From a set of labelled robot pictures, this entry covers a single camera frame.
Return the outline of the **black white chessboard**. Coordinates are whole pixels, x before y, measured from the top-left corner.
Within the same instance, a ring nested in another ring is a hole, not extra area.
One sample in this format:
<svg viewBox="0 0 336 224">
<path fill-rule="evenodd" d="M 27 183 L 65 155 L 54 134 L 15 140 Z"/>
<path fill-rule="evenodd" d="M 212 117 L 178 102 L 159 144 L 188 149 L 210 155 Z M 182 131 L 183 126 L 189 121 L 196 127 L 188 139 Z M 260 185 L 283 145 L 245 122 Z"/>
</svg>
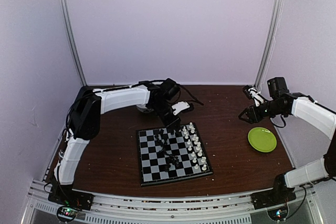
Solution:
<svg viewBox="0 0 336 224">
<path fill-rule="evenodd" d="M 153 128 L 136 131 L 138 163 L 140 173 L 140 185 L 154 186 L 179 182 L 188 179 L 204 177 L 213 174 L 213 168 L 202 142 L 200 133 L 194 122 L 195 129 L 189 128 L 189 123 L 181 125 L 179 132 L 171 135 L 166 128 Z M 155 143 L 154 135 L 159 130 L 164 130 L 164 136 L 168 137 L 167 152 L 177 156 L 180 161 L 179 167 L 171 164 L 168 172 L 164 171 L 164 165 L 169 160 L 167 156 L 158 154 L 161 146 Z M 206 162 L 202 163 L 202 157 L 206 157 Z"/>
</svg>

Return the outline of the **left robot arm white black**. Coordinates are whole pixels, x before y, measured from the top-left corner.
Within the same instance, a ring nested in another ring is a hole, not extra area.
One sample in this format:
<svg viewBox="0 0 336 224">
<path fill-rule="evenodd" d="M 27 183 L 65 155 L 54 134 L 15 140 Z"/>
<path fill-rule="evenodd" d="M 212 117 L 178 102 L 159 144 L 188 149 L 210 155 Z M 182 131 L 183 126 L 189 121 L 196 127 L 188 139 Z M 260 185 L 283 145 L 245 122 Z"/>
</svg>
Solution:
<svg viewBox="0 0 336 224">
<path fill-rule="evenodd" d="M 56 198 L 64 205 L 71 205 L 75 201 L 75 192 L 67 186 L 74 182 L 86 146 L 99 134 L 101 115 L 135 105 L 154 111 L 166 128 L 178 129 L 181 121 L 179 113 L 190 108 L 187 102 L 170 103 L 179 90 L 177 83 L 170 78 L 140 81 L 116 88 L 81 87 L 66 119 L 67 146 L 61 152 L 51 178 L 53 183 L 59 185 L 54 192 Z"/>
</svg>

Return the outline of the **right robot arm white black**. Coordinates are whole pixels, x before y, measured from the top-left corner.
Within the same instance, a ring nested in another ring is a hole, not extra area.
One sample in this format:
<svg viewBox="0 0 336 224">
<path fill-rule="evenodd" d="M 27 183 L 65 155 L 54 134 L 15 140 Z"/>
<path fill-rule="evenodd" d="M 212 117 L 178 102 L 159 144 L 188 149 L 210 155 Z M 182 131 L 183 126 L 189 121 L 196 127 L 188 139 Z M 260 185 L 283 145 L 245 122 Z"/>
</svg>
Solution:
<svg viewBox="0 0 336 224">
<path fill-rule="evenodd" d="M 306 145 L 322 138 L 322 146 L 312 158 L 303 157 L 300 167 L 280 175 L 281 184 L 269 192 L 271 202 L 279 204 L 289 196 L 289 188 L 335 180 L 335 111 L 307 94 L 289 91 L 284 77 L 269 79 L 267 87 L 268 98 L 255 86 L 243 87 L 243 93 L 253 103 L 240 113 L 240 120 L 256 124 L 276 116 L 290 117 L 289 129 L 281 134 L 298 137 L 302 141 L 301 154 L 312 154 Z"/>
</svg>

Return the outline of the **black chess pieces pile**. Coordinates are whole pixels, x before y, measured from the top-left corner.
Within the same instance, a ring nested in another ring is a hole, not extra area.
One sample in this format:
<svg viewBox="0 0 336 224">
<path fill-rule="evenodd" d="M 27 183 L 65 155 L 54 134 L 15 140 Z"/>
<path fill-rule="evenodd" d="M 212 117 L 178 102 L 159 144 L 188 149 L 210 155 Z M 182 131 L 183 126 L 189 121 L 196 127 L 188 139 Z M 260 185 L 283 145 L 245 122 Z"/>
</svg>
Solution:
<svg viewBox="0 0 336 224">
<path fill-rule="evenodd" d="M 168 172 L 170 170 L 171 164 L 173 164 L 175 167 L 179 167 L 180 161 L 177 156 L 174 156 L 173 154 L 169 154 L 167 152 L 167 140 L 168 137 L 164 136 L 164 130 L 160 129 L 158 134 L 154 135 L 155 143 L 159 144 L 161 146 L 161 150 L 158 151 L 158 154 L 163 154 L 164 156 L 168 157 L 168 161 L 164 165 L 164 171 Z"/>
</svg>

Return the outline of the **white rook corner piece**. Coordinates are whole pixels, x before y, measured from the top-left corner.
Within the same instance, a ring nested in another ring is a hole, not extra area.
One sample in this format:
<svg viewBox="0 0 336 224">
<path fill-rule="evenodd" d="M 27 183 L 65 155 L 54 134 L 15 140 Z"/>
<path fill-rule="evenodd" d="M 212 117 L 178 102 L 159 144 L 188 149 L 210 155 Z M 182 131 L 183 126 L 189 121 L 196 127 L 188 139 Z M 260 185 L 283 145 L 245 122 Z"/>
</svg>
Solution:
<svg viewBox="0 0 336 224">
<path fill-rule="evenodd" d="M 195 129 L 194 124 L 192 122 L 189 123 L 189 128 L 190 129 Z"/>
</svg>

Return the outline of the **green plate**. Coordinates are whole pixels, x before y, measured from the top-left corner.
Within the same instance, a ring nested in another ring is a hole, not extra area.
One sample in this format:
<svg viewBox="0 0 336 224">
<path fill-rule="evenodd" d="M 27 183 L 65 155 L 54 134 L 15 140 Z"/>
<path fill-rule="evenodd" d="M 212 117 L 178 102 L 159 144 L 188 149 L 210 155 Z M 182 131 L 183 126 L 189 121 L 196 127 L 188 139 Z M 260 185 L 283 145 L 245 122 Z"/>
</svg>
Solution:
<svg viewBox="0 0 336 224">
<path fill-rule="evenodd" d="M 277 147 L 275 135 L 264 127 L 255 127 L 248 132 L 248 142 L 261 153 L 270 153 Z"/>
</svg>

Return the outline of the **white ceramic bowl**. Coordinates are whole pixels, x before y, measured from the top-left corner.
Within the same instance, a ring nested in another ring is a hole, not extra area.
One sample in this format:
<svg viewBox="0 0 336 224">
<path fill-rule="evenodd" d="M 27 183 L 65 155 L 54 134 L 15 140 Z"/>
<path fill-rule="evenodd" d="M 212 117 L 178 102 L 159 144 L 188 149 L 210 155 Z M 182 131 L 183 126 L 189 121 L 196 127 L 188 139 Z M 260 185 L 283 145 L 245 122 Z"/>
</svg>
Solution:
<svg viewBox="0 0 336 224">
<path fill-rule="evenodd" d="M 140 106 L 140 105 L 137 105 L 136 108 L 142 112 L 142 113 L 151 113 L 153 112 L 152 109 L 148 109 L 146 106 Z"/>
</svg>

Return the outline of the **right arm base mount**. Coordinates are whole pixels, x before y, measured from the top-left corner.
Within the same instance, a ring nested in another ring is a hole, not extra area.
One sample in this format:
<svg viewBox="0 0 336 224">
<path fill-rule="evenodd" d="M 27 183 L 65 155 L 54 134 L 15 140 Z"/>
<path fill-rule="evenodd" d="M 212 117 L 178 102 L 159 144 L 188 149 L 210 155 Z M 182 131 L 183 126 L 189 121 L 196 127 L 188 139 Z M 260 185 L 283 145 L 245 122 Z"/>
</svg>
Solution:
<svg viewBox="0 0 336 224">
<path fill-rule="evenodd" d="M 295 200 L 294 188 L 288 188 L 285 175 L 277 175 L 273 188 L 251 194 L 251 200 L 255 210 L 267 209 L 267 214 L 274 221 L 284 221 L 288 217 L 288 202 Z"/>
</svg>

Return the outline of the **aluminium front rail frame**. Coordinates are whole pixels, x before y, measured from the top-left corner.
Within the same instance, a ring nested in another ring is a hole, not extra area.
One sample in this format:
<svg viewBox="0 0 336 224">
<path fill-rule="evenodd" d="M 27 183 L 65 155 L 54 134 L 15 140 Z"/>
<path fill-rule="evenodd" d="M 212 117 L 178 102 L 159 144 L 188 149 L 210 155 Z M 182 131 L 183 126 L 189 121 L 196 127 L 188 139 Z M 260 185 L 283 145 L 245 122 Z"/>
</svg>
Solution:
<svg viewBox="0 0 336 224">
<path fill-rule="evenodd" d="M 72 223 L 324 223 L 314 188 L 295 194 L 288 203 L 256 209 L 250 191 L 182 198 L 95 193 L 91 209 Z"/>
</svg>

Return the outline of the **right aluminium corner post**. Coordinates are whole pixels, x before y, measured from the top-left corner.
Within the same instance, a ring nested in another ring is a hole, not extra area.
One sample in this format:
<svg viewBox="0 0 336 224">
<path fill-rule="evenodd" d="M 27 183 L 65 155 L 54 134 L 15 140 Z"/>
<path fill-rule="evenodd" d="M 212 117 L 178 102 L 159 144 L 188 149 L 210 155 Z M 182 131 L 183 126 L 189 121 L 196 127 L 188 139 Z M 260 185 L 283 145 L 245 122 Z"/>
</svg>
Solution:
<svg viewBox="0 0 336 224">
<path fill-rule="evenodd" d="M 283 2 L 284 0 L 274 0 L 273 3 L 266 42 L 255 80 L 255 86 L 258 91 L 262 90 L 262 85 L 265 82 L 265 77 L 271 61 L 271 56 L 275 45 L 275 35 L 281 19 Z"/>
</svg>

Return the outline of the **aluminium corner post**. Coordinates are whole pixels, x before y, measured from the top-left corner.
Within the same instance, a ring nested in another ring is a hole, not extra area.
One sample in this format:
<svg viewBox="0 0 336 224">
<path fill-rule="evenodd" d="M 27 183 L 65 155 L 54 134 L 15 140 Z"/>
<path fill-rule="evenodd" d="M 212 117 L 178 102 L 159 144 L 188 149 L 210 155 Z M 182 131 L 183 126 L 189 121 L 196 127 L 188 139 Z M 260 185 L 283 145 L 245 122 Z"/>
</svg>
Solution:
<svg viewBox="0 0 336 224">
<path fill-rule="evenodd" d="M 87 82 L 86 82 L 83 68 L 82 68 L 82 65 L 79 59 L 78 49 L 77 49 L 75 36 L 74 36 L 74 32 L 73 32 L 72 25 L 71 25 L 71 20 L 70 20 L 68 3 L 67 3 L 67 0 L 59 0 L 59 1 L 60 1 L 61 9 L 62 9 L 62 15 L 63 15 L 65 29 L 66 29 L 66 37 L 69 43 L 71 56 L 75 64 L 75 69 L 79 76 L 81 84 L 83 86 L 86 86 Z"/>
<path fill-rule="evenodd" d="M 265 82 L 265 77 L 271 61 L 271 56 L 275 45 L 275 35 L 281 19 L 283 2 L 284 0 L 274 0 L 273 3 L 266 42 L 255 80 L 255 86 L 258 91 L 262 90 L 262 85 Z"/>
</svg>

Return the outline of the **left aluminium corner post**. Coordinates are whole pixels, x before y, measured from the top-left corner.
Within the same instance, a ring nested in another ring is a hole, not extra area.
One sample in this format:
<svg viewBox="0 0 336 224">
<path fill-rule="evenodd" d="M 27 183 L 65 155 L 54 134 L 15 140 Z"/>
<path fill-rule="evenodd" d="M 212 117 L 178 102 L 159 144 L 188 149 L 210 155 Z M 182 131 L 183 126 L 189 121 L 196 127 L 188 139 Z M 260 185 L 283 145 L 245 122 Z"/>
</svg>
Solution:
<svg viewBox="0 0 336 224">
<path fill-rule="evenodd" d="M 61 9 L 62 9 L 62 15 L 63 15 L 65 29 L 66 29 L 66 37 L 69 43 L 71 56 L 75 64 L 75 69 L 79 76 L 81 84 L 83 86 L 86 86 L 87 82 L 86 82 L 83 68 L 82 68 L 82 65 L 79 59 L 78 49 L 77 49 L 75 36 L 74 36 L 74 32 L 73 32 L 72 25 L 71 25 L 71 20 L 70 20 L 68 3 L 67 3 L 67 0 L 59 0 L 59 1 L 60 1 Z"/>
</svg>

